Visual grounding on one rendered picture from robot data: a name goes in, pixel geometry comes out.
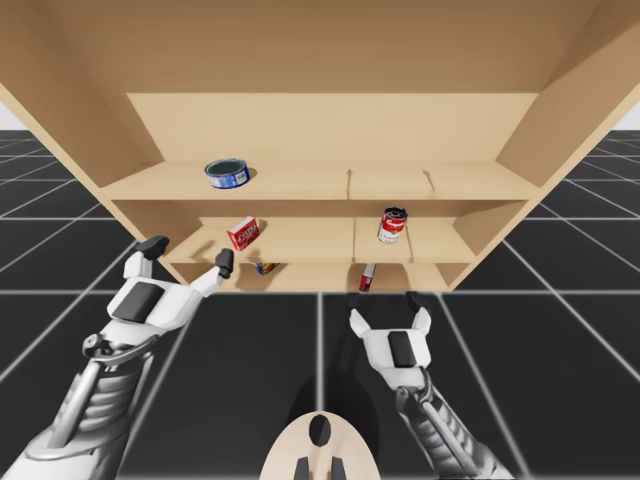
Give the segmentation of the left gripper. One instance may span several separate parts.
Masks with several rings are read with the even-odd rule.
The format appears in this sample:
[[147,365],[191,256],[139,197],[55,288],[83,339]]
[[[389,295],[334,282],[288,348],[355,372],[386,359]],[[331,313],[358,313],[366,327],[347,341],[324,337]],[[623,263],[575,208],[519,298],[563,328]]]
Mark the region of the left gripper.
[[[154,236],[138,244],[126,260],[123,278],[128,280],[107,306],[111,320],[103,328],[104,337],[163,336],[178,329],[193,318],[203,297],[216,293],[231,277],[234,252],[223,248],[215,257],[215,266],[190,286],[151,279],[153,262],[165,253],[169,243],[170,239],[166,236]],[[116,315],[116,310],[137,284],[153,284],[163,290],[163,295],[142,323],[124,320]]]

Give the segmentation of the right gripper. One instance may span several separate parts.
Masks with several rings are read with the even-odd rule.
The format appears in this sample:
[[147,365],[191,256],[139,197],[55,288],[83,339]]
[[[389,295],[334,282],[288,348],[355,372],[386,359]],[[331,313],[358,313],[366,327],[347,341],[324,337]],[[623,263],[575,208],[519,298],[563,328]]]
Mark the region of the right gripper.
[[427,335],[432,325],[431,310],[426,297],[407,291],[406,299],[414,313],[411,329],[373,330],[359,312],[360,295],[347,295],[349,325],[363,340],[371,367],[392,390],[400,387],[422,389],[426,381],[423,370],[431,363]]

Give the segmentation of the red and white can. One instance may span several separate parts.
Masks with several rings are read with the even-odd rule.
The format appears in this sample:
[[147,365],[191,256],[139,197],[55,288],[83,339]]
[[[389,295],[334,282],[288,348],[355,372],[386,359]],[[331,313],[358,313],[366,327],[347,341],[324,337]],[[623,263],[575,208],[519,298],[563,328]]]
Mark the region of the red and white can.
[[392,206],[384,210],[378,230],[378,239],[385,244],[396,243],[408,220],[408,212],[403,207]]

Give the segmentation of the blue flat can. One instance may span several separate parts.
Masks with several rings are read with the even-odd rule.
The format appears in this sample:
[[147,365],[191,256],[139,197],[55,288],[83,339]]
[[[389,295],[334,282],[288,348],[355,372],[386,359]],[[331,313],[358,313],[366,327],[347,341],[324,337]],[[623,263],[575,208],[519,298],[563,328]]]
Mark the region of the blue flat can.
[[224,158],[207,164],[204,168],[209,183],[216,189],[235,189],[250,180],[250,172],[244,160]]

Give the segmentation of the tan robot part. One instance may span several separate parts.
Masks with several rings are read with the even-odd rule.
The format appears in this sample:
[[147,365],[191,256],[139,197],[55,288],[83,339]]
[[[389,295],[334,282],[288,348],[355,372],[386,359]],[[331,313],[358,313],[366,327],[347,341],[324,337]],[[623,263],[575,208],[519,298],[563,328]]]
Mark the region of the tan robot part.
[[259,480],[381,480],[360,433],[342,417],[316,411],[292,421],[272,445]]

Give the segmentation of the pale wooden shelf unit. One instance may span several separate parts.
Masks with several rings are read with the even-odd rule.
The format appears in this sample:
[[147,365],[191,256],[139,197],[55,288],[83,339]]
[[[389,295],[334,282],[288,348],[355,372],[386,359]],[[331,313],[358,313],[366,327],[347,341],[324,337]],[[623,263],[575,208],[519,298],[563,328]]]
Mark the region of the pale wooden shelf unit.
[[230,291],[450,291],[640,102],[640,0],[0,0],[0,102],[180,282],[253,216]]

